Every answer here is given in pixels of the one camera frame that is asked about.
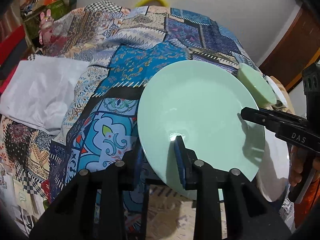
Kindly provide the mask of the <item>right hand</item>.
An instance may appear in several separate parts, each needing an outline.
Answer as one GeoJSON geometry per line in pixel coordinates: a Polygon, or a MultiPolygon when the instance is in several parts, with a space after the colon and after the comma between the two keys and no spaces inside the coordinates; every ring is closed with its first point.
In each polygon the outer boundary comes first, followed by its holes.
{"type": "Polygon", "coordinates": [[[302,180],[303,165],[306,158],[306,150],[298,148],[297,146],[291,147],[290,152],[290,171],[289,171],[289,184],[295,187],[302,180]]]}

